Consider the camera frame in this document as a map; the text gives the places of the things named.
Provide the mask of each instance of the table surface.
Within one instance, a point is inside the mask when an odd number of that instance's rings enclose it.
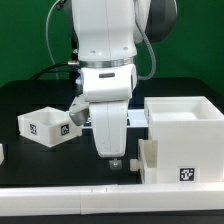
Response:
[[[19,135],[17,116],[46,106],[68,110],[79,91],[68,80],[15,81],[0,89],[0,143],[6,159],[0,166],[0,187],[140,184],[139,173],[129,171],[137,158],[138,139],[147,139],[146,128],[128,128],[123,168],[112,171],[108,159],[98,156],[92,130],[51,149]],[[224,98],[193,78],[159,78],[139,82],[130,109],[144,106],[144,97],[206,96],[224,112]],[[90,216],[5,217],[0,223],[222,223],[224,211],[153,212]]]

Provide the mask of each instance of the open white box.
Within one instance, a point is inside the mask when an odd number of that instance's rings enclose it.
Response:
[[[18,116],[18,122],[20,135],[47,147],[82,135],[68,112],[50,107]]]
[[[145,116],[150,141],[140,141],[140,160],[153,154],[156,161],[141,167],[144,183],[223,180],[224,116],[210,101],[145,98]]]

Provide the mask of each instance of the cable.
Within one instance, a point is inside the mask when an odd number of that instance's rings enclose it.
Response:
[[[48,49],[48,53],[50,55],[50,58],[51,58],[51,61],[52,61],[52,64],[55,65],[55,60],[54,60],[54,57],[53,57],[53,54],[52,54],[52,51],[51,51],[51,47],[50,47],[50,43],[49,43],[49,22],[50,22],[50,18],[51,18],[51,15],[52,15],[52,12],[54,10],[54,8],[56,7],[56,5],[58,3],[60,3],[61,0],[57,0],[51,7],[49,13],[48,13],[48,16],[47,16],[47,20],[46,20],[46,44],[47,44],[47,49]]]
[[[146,36],[145,31],[143,30],[143,28],[140,24],[140,21],[138,19],[138,16],[137,16],[136,12],[135,12],[135,23],[136,23],[136,25],[138,27],[138,30],[141,33],[141,35],[143,37],[143,40],[144,40],[144,42],[145,42],[145,44],[148,48],[148,52],[150,54],[151,61],[152,61],[151,72],[147,76],[138,76],[138,79],[139,80],[148,80],[148,79],[151,79],[155,75],[155,72],[156,72],[156,57],[155,57],[154,51],[152,49],[152,45],[150,44],[150,42],[148,40],[148,37]]]
[[[37,80],[42,74],[47,73],[47,72],[51,71],[52,69],[59,68],[59,67],[65,67],[65,66],[68,66],[68,63],[64,62],[64,63],[59,63],[59,64],[52,65],[50,67],[45,68],[41,72],[38,72],[35,75],[33,75],[30,78],[30,80]]]

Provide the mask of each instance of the small white box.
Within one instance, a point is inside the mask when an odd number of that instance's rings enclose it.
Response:
[[[205,97],[146,98],[145,116],[153,143],[140,147],[157,147],[153,182],[223,180],[224,116],[210,101]]]
[[[3,146],[0,144],[0,165],[4,161],[4,151],[3,151]]]
[[[31,113],[18,116],[20,135],[53,147],[62,142],[82,135],[69,117],[69,112],[46,107]]]

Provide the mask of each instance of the metal screw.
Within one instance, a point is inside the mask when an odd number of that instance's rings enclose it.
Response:
[[[118,167],[118,161],[117,161],[117,159],[114,159],[114,168],[117,168]]]

